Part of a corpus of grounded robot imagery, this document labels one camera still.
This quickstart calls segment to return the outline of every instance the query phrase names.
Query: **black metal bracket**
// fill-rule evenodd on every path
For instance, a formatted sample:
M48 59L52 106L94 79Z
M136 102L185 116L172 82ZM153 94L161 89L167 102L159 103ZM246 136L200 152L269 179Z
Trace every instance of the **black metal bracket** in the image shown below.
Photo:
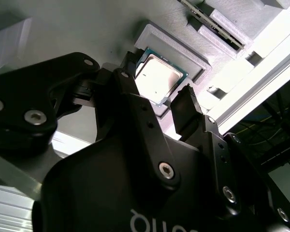
M232 171L227 143L221 139L216 122L203 115L193 88L185 86L171 103L176 133L181 141L197 147L207 157L211 181L207 182L208 194L214 196L209 205L216 205L219 217L227 218L240 212L236 197L237 187Z
M269 175L261 171L261 166L250 157L249 148L235 134L226 134L225 141L230 147L242 201L251 207L267 230L290 228L290 202Z
M36 200L34 230L290 228L290 203L234 136L219 134L190 86L171 103L181 141L163 134L139 96L136 61L128 53L111 72L73 53L0 76L10 91L0 90L0 179ZM82 105L96 108L98 141L60 159L49 145L57 119ZM46 121L28 123L28 110Z

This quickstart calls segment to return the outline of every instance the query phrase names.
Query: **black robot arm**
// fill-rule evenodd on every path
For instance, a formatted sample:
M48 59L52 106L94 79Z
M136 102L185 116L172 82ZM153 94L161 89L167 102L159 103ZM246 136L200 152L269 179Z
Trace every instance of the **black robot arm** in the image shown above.
M185 86L176 141L135 84L137 55L100 69L82 53L0 75L0 180L35 200L35 232L290 231L290 203ZM57 120L96 108L96 143L58 157Z

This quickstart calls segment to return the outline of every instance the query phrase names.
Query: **electrical wire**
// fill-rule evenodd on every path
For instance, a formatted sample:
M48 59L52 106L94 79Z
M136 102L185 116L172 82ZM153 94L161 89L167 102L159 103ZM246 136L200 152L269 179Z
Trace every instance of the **electrical wire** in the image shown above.
M267 140L271 140L273 139L282 129L279 128L270 138L268 138ZM255 144L248 144L248 145L259 145L259 144L263 144L263 143L266 143L267 141L264 140L264 141L261 141L261 142L258 142L258 143L255 143Z
M271 140L273 139L282 129L279 128L270 138L268 138L267 140ZM258 142L258 143L255 143L255 144L248 144L248 145L259 145L259 144L263 144L263 143L266 143L267 141L264 140L264 141L261 141L261 142Z
M267 118L261 120L260 122L265 122L266 120L270 119L271 117L272 117L272 116L269 116L269 117L267 117ZM252 125L249 126L249 128L252 128L252 127L254 127L255 125L256 125L256 124L252 124ZM245 129L241 130L240 132L237 132L236 134L242 133L242 132L244 132L244 131L246 131L246 130L248 130L248 128L245 128Z
M267 142L269 145L271 145L272 147L275 147L273 143L271 143L268 139L266 139L262 134L258 133L257 131L255 131L254 129L246 126L245 124L242 124L240 123L240 125L244 126L244 127L247 127L247 130L251 130L253 132L256 132L258 136L262 137L264 139L264 142Z

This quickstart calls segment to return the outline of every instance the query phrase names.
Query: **white panel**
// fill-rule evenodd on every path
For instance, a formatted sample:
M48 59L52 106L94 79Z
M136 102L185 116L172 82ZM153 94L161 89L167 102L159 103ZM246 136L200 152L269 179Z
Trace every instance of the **white panel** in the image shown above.
M219 98L216 98L213 94L207 91L200 93L198 96L198 102L200 106L207 110L212 109L219 101Z
M281 13L257 36L252 49L262 58L272 52L290 34L290 13Z
M215 76L213 86L229 93L253 68L246 59L232 60Z

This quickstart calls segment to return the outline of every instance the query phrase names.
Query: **bolt hole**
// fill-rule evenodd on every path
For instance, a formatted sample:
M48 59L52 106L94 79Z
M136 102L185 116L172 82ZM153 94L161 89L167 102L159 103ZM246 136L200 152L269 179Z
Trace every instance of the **bolt hole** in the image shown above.
M147 126L151 129L154 128L154 124L152 124L151 122L147 122Z
M84 60L85 64L92 66L93 63L89 59Z
M31 118L32 119L35 119L35 120L41 120L41 115L39 115L39 114L32 114L31 115Z
M222 162L226 163L227 162L227 159L224 157L224 156L220 156L220 159Z
M221 149L224 149L224 146L220 143L218 143L218 146L221 148Z
M147 107L144 106L144 105L141 105L141 109L144 110L144 111L147 111Z
M165 172L166 174L170 174L170 173L171 173L170 169L167 168L167 167L163 167L163 170L164 170L164 172Z

